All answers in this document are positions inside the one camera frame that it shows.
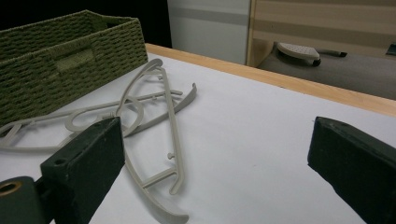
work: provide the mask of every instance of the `wall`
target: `wall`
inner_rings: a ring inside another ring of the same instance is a hole
[[[249,0],[167,0],[172,46],[245,64]]]

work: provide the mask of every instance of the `woven basket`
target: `woven basket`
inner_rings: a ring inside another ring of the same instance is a hole
[[[0,31],[0,127],[46,115],[147,61],[137,18],[84,10]]]

